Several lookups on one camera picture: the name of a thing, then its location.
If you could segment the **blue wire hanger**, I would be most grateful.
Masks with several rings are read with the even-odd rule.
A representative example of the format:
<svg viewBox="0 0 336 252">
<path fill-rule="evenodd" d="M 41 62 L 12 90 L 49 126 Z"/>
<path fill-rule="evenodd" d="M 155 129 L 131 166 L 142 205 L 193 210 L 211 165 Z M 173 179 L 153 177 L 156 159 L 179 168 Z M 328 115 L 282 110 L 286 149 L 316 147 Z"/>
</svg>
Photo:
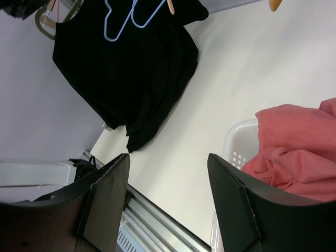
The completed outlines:
<svg viewBox="0 0 336 252">
<path fill-rule="evenodd" d="M 108 10 L 104 18 L 103 35 L 108 42 L 115 42 L 119 39 L 124 30 L 136 1 L 108 1 L 104 4 Z"/>
<path fill-rule="evenodd" d="M 131 7 L 131 21 L 135 27 L 143 29 L 165 4 L 165 0 L 135 0 Z"/>
</svg>

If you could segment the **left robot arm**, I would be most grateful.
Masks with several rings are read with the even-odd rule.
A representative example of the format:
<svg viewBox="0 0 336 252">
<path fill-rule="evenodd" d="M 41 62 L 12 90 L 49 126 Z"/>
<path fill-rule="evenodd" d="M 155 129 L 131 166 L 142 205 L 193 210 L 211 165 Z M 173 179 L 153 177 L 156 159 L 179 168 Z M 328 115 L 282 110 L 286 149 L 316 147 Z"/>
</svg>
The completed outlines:
<svg viewBox="0 0 336 252">
<path fill-rule="evenodd" d="M 99 168 L 93 156 L 65 161 L 1 159 L 1 202 L 34 201 Z"/>
</svg>

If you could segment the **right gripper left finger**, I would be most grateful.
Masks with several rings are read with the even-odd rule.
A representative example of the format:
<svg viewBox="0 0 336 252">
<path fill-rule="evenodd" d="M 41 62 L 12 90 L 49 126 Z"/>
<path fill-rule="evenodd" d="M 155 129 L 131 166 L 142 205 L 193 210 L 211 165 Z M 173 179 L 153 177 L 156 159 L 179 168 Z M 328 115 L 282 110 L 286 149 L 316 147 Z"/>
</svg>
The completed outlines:
<svg viewBox="0 0 336 252">
<path fill-rule="evenodd" d="M 130 156 L 35 201 L 1 203 L 1 251 L 115 251 Z"/>
</svg>

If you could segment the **dark pink t shirt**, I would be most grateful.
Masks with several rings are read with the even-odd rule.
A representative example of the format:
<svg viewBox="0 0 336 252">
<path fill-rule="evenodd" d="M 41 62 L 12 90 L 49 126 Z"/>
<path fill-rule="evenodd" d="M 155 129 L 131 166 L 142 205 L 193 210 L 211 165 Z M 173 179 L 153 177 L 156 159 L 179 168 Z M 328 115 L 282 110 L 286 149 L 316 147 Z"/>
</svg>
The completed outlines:
<svg viewBox="0 0 336 252">
<path fill-rule="evenodd" d="M 317 109 L 284 104 L 256 118 L 258 154 L 241 170 L 287 193 L 335 201 L 335 99 Z"/>
</svg>

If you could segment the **light wooden hanger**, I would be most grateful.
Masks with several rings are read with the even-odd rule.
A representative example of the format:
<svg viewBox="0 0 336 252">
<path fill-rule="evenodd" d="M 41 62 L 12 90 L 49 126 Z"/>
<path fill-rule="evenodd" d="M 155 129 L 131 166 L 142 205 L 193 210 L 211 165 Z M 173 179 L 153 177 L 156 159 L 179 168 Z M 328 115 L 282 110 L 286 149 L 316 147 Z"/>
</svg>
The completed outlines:
<svg viewBox="0 0 336 252">
<path fill-rule="evenodd" d="M 174 9 L 174 5 L 173 5 L 172 0 L 166 0 L 166 2 L 167 2 L 167 5 L 169 7 L 170 13 L 172 15 L 174 15 L 175 14 L 175 9 Z"/>
</svg>

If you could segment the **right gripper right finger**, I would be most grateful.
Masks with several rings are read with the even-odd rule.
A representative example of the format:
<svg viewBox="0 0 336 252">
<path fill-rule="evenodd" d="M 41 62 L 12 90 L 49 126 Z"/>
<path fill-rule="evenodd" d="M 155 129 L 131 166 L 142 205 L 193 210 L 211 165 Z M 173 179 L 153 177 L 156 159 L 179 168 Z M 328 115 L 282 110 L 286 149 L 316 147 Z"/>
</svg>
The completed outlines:
<svg viewBox="0 0 336 252">
<path fill-rule="evenodd" d="M 335 202 L 284 192 L 217 154 L 207 169 L 224 251 L 335 251 Z"/>
</svg>

